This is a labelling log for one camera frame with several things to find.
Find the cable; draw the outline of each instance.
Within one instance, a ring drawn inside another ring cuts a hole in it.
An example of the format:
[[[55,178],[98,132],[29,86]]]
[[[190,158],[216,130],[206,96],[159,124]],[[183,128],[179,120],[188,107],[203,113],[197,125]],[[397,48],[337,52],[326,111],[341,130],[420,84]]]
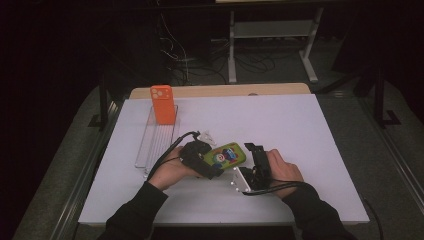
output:
[[[150,178],[153,177],[153,175],[155,174],[156,170],[160,167],[160,165],[162,165],[162,161],[169,155],[169,153],[174,150],[177,145],[188,135],[193,135],[193,138],[196,139],[196,137],[198,137],[200,135],[199,132],[188,132],[184,135],[182,135],[181,137],[177,138],[177,140],[175,140],[175,142],[173,144],[171,144],[171,146],[162,154],[162,156],[160,156],[160,158],[156,161],[155,165],[153,165],[152,170],[150,170],[149,176],[147,176],[147,181],[150,180]]]
[[[309,185],[308,183],[305,182],[300,182],[300,181],[282,181],[285,182],[284,184],[280,184],[274,187],[270,187],[267,189],[262,189],[262,190],[256,190],[256,191],[252,191],[252,192],[243,192],[244,195],[246,196],[257,196],[257,195],[262,195],[262,194],[267,194],[267,193],[272,193],[281,189],[285,189],[285,188],[292,188],[292,187],[304,187],[304,188],[309,188],[311,190],[313,190],[314,192],[316,192],[316,190]]]

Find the white table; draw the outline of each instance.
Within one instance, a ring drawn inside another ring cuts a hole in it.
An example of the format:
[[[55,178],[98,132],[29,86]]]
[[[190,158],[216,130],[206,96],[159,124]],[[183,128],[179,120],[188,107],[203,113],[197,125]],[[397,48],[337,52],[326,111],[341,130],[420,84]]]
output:
[[[339,212],[345,224],[369,218],[336,147],[315,95],[268,95],[176,98],[179,135],[209,130],[218,145],[235,141],[253,160],[245,142],[277,148],[295,163],[306,182]],[[106,149],[79,222],[104,224],[129,201],[145,180],[134,167],[148,113],[149,99],[127,100]],[[191,141],[186,138],[181,145]],[[170,197],[156,225],[288,225],[290,209],[274,195],[244,196],[230,185],[232,170],[221,177],[189,178],[166,191]]]

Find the floor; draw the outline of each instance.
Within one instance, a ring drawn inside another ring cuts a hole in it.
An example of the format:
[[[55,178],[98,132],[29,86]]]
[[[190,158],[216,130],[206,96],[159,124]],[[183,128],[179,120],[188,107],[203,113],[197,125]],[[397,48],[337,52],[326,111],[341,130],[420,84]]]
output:
[[[226,47],[222,40],[216,44],[222,44],[223,49]],[[236,49],[237,84],[304,82],[316,91],[344,76],[331,70],[340,47],[337,39],[318,39],[314,45],[310,59],[319,79],[315,84],[309,83],[297,53],[304,44],[303,39],[265,39],[236,44],[239,44]],[[193,60],[187,66],[188,69],[185,64],[180,64],[175,70],[173,85],[227,82],[226,57],[220,51],[211,62]],[[184,72],[189,72],[188,79],[185,79]],[[382,234],[389,240],[421,239],[424,236],[424,211],[398,166],[401,158],[417,182],[424,184],[423,125],[409,111],[399,91],[387,83],[385,108],[394,110],[402,124],[381,129],[371,116],[372,92],[363,98],[354,96],[356,83],[357,79],[352,79],[328,94],[317,95],[371,219],[369,223],[347,226],[347,229],[358,239],[382,239]],[[84,191],[89,189],[96,167],[87,164],[92,159],[96,162],[96,157],[101,156],[119,114],[119,106],[112,106],[109,112],[110,124],[103,132],[88,127],[92,117],[99,114],[98,89],[93,89],[63,139],[15,240],[95,239],[103,231],[101,227],[78,225],[77,219],[84,203]],[[84,175],[87,168],[91,171]]]

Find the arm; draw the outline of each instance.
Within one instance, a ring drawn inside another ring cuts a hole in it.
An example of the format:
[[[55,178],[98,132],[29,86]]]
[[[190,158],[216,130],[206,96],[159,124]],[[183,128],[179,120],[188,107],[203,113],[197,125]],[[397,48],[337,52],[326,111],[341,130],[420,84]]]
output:
[[[285,162],[277,150],[267,152],[267,156],[273,179],[303,182],[297,166]],[[356,239],[343,227],[337,211],[320,200],[316,191],[287,188],[276,191],[275,194],[292,210],[296,226],[303,231],[303,239]]]
[[[149,237],[153,220],[168,196],[162,191],[185,176],[200,176],[179,160],[181,147],[173,150],[148,182],[144,182],[135,197],[122,205],[107,220],[105,232],[98,238],[140,240]]]

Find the black sleeve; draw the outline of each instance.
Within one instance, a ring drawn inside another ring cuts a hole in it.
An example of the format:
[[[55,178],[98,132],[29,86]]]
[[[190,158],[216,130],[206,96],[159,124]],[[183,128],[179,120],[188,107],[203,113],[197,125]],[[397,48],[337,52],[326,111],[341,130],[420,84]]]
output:
[[[145,182],[136,196],[107,220],[106,230],[98,239],[140,240],[149,237],[156,213],[167,198],[162,191]]]
[[[303,239],[356,239],[343,227],[337,210],[320,200],[315,191],[298,188],[282,201],[292,210]]]

